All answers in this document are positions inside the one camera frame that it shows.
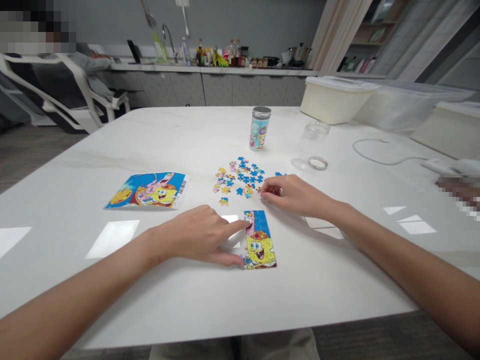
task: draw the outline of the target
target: kitchen counter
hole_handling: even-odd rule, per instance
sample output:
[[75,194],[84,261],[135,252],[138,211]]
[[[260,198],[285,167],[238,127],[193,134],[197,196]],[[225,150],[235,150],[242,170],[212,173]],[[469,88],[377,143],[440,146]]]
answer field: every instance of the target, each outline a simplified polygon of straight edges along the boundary
[[317,76],[317,70],[267,68],[254,69],[250,67],[198,67],[184,64],[129,64],[114,63],[110,66],[113,71],[143,71],[166,73],[202,73],[226,75],[270,75],[270,76]]

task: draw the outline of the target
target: blurred hand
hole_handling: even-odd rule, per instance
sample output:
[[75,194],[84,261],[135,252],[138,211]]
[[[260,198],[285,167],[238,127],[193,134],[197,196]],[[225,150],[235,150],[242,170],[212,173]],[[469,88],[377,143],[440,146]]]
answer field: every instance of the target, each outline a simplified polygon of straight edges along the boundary
[[229,223],[210,206],[201,205],[152,227],[145,234],[148,234],[153,255],[163,260],[180,257],[243,267],[240,256],[223,252],[219,246],[249,225],[245,220]]
[[326,221],[331,221],[342,206],[294,174],[269,177],[263,183],[260,196],[282,209]]

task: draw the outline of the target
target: cabinet door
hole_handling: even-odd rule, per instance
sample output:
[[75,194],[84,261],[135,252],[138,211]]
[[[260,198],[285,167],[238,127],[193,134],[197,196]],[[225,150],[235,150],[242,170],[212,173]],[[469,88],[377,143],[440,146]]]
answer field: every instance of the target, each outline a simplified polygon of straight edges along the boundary
[[289,80],[288,76],[262,76],[259,105],[283,106]]
[[98,78],[109,88],[127,91],[142,91],[142,84],[137,76],[138,71],[101,71]]
[[300,106],[302,104],[305,88],[307,87],[305,79],[303,76],[290,76],[283,106]]
[[149,98],[145,91],[129,91],[128,102],[131,108],[148,108],[150,106]]
[[234,76],[233,106],[258,106],[261,82],[261,76]]
[[170,72],[178,106],[205,106],[204,86],[199,72]]
[[236,75],[202,74],[207,106],[232,106],[232,81]]
[[179,105],[168,72],[138,71],[137,76],[151,107]]

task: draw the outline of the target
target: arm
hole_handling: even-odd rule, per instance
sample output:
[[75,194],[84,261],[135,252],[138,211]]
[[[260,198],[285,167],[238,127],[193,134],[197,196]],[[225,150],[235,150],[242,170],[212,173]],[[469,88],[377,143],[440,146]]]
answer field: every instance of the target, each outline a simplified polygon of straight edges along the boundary
[[1,319],[0,359],[59,359],[138,279],[168,259],[243,267],[238,255],[218,246],[249,224],[228,223],[202,205],[147,230]]
[[107,70],[112,64],[112,60],[107,57],[91,58],[83,55],[80,52],[75,52],[70,55],[71,59],[83,69],[87,76],[95,75],[96,73]]
[[296,175],[268,178],[261,196],[283,209],[337,226],[460,346],[472,355],[480,354],[480,281]]

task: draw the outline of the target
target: transparent storage box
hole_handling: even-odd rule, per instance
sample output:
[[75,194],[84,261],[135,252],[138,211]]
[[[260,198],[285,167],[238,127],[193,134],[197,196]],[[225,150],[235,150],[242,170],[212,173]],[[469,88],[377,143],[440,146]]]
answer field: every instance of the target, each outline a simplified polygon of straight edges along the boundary
[[440,101],[462,101],[474,91],[455,87],[396,80],[364,80],[381,85],[370,96],[355,119],[389,132],[412,133],[432,113]]

